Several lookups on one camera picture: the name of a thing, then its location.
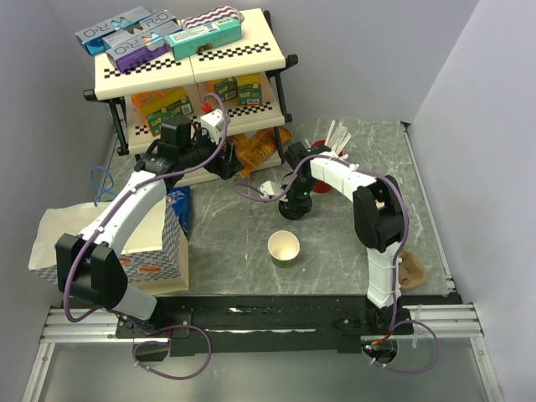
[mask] wall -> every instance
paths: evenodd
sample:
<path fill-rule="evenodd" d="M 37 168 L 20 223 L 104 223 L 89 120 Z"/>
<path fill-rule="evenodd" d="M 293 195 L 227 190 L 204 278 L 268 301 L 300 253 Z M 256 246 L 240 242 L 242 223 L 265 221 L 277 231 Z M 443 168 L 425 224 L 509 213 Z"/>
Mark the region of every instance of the wall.
<path fill-rule="evenodd" d="M 48 0 L 74 51 L 93 74 L 74 32 L 138 5 L 130 0 Z M 219 6 L 151 0 L 185 18 Z M 477 0 L 234 0 L 272 12 L 284 54 L 300 64 L 284 74 L 294 116 L 350 116 L 413 121 Z"/>
<path fill-rule="evenodd" d="M 55 286 L 28 271 L 46 208 L 89 201 L 106 157 L 106 109 L 44 0 L 0 1 L 0 400 L 21 400 Z"/>
<path fill-rule="evenodd" d="M 410 127 L 507 400 L 534 400 L 536 3 L 481 0 Z"/>

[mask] red container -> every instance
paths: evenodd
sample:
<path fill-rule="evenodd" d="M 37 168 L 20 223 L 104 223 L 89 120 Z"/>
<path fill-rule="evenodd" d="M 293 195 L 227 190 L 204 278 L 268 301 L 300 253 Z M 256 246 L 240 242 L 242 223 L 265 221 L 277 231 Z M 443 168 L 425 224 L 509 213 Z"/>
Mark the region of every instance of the red container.
<path fill-rule="evenodd" d="M 324 143 L 326 142 L 326 140 L 318 140 L 318 141 L 315 141 L 313 144 L 312 144 L 312 147 L 315 147 L 316 145 L 324 145 Z M 344 152 L 340 152 L 338 154 L 338 156 L 342 156 L 344 155 Z M 329 184 L 327 183 L 324 183 L 324 182 L 321 182 L 320 180 L 317 181 L 317 184 L 315 184 L 315 187 L 312 189 L 312 191 L 314 193 L 318 193 L 318 194 L 324 194 L 324 193 L 327 193 L 328 191 L 330 191 L 333 187 L 330 186 Z"/>

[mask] gray marble tabletop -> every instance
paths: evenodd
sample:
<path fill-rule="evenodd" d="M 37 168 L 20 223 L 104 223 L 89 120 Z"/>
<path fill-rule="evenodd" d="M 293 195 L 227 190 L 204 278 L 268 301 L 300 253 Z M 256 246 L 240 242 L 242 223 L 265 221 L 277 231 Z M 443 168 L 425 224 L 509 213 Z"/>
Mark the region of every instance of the gray marble tabletop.
<path fill-rule="evenodd" d="M 410 212 L 407 250 L 416 253 L 428 279 L 413 294 L 446 294 L 448 289 L 424 195 L 403 127 L 393 121 L 342 120 L 353 134 L 345 147 L 349 162 L 390 174 L 400 185 Z M 306 119 L 286 127 L 292 142 L 323 139 L 331 119 Z M 134 166 L 133 157 L 114 155 L 111 173 L 121 188 Z M 287 165 L 254 172 L 247 183 L 279 182 Z M 240 197 L 233 178 L 192 186 L 193 219 L 189 236 L 190 294 L 365 294 L 367 253 L 353 228 L 352 204 L 339 192 L 312 194 L 312 211 L 301 220 L 281 217 L 277 203 L 261 204 Z M 267 241 L 277 230 L 300 240 L 293 267 L 277 268 Z"/>

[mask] white shelf board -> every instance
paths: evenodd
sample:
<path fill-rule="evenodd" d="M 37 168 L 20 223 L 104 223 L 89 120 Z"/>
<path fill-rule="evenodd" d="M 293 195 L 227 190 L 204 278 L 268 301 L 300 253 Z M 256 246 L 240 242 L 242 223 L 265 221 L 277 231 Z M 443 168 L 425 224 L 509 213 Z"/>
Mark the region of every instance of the white shelf board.
<path fill-rule="evenodd" d="M 271 88 L 270 81 L 262 73 L 262 105 L 260 106 L 239 106 L 238 98 L 228 100 L 224 103 L 227 113 L 230 116 L 228 135 L 246 133 L 248 131 L 262 130 L 263 128 L 283 126 L 285 117 L 281 114 L 279 102 L 276 94 Z M 198 84 L 201 98 L 209 92 L 209 83 Z M 210 99 L 209 103 L 213 108 L 218 108 L 218 103 Z"/>
<path fill-rule="evenodd" d="M 193 83 L 190 59 L 176 61 L 172 52 L 125 74 L 110 63 L 106 53 L 95 57 L 95 95 L 100 101 Z"/>
<path fill-rule="evenodd" d="M 241 40 L 190 57 L 196 82 L 285 67 L 285 57 L 262 10 L 245 10 L 242 14 Z"/>
<path fill-rule="evenodd" d="M 273 168 L 281 165 L 281 159 L 277 152 L 271 154 L 263 163 L 255 168 L 255 170 Z M 199 169 L 195 172 L 191 172 L 185 175 L 181 180 L 178 181 L 176 187 L 190 186 L 192 184 L 210 182 L 212 180 L 219 179 L 217 174 L 212 174 L 207 172 L 205 169 Z"/>
<path fill-rule="evenodd" d="M 193 112 L 189 115 L 192 122 L 195 124 L 199 121 L 199 117 L 204 115 L 203 109 L 201 109 L 201 100 L 199 99 L 198 86 L 185 85 L 183 87 L 188 94 L 190 103 L 192 104 Z M 125 97 L 126 104 L 126 131 L 128 137 L 128 149 L 130 153 L 137 155 L 145 153 L 149 145 L 160 136 L 154 137 L 149 130 L 149 127 L 145 125 L 145 122 L 142 119 L 142 115 L 139 113 L 137 108 L 132 104 L 132 99 L 130 96 Z"/>

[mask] blue cord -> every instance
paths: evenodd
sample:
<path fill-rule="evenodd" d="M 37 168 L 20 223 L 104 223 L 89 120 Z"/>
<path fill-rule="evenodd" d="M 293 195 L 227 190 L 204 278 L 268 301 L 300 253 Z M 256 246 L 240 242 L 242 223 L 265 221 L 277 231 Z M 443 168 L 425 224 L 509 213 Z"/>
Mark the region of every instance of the blue cord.
<path fill-rule="evenodd" d="M 108 187 L 102 187 L 99 182 L 97 182 L 95 180 L 95 171 L 101 171 L 101 172 L 104 172 L 104 174 L 110 179 L 110 185 Z M 93 169 L 91 169 L 91 182 L 93 182 L 93 185 L 95 187 L 97 187 L 100 192 L 95 196 L 95 198 L 93 198 L 93 204 L 95 206 L 97 206 L 97 203 L 99 201 L 101 201 L 101 197 L 104 195 L 104 194 L 110 194 L 110 195 L 113 195 L 114 197 L 117 196 L 116 193 L 114 193 L 113 191 L 111 191 L 114 187 L 114 178 L 113 176 L 111 175 L 110 172 L 108 172 L 108 169 L 106 169 L 104 166 L 95 166 L 93 167 Z"/>

